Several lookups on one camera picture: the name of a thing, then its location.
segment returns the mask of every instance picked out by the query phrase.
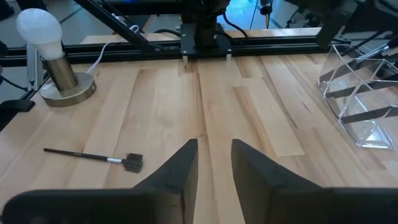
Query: light bulb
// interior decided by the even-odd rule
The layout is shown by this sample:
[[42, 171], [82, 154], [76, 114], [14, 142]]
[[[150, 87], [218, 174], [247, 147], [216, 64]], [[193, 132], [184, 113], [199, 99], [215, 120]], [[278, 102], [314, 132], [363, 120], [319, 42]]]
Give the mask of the light bulb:
[[45, 60], [62, 57], [62, 28], [58, 20], [42, 9], [25, 9], [17, 17], [17, 30]]

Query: acrylic container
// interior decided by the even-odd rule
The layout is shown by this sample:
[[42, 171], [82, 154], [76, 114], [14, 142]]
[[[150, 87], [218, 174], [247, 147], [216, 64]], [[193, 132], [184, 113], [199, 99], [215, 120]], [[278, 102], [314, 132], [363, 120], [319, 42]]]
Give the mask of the acrylic container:
[[360, 56], [369, 49], [334, 45], [319, 87], [341, 127], [359, 147], [397, 149], [398, 69], [384, 59]]

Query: lamp base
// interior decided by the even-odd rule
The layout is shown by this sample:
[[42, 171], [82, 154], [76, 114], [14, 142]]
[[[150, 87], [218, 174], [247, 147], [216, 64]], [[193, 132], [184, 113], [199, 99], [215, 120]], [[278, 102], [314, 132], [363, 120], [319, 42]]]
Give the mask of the lamp base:
[[49, 106], [61, 107], [75, 105], [89, 98], [96, 90], [94, 78], [87, 73], [75, 73], [78, 84], [68, 90], [58, 90], [54, 82], [49, 79], [40, 90], [42, 98]]

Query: metal ferrule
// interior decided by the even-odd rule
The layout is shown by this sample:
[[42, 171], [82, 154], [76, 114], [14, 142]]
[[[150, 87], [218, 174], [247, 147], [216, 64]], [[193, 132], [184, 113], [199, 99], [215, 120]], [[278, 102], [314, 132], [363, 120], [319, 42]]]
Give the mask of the metal ferrule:
[[113, 163], [118, 163], [118, 164], [122, 163], [122, 159], [118, 159], [118, 158], [108, 158], [107, 160], [108, 160], [108, 162], [113, 162]]

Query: brush bristles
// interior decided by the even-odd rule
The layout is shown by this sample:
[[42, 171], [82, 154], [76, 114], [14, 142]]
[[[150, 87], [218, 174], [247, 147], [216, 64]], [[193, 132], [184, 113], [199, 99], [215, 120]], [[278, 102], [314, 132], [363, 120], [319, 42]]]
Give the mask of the brush bristles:
[[126, 154], [126, 159], [122, 160], [124, 170], [138, 173], [142, 168], [142, 155], [135, 153]]

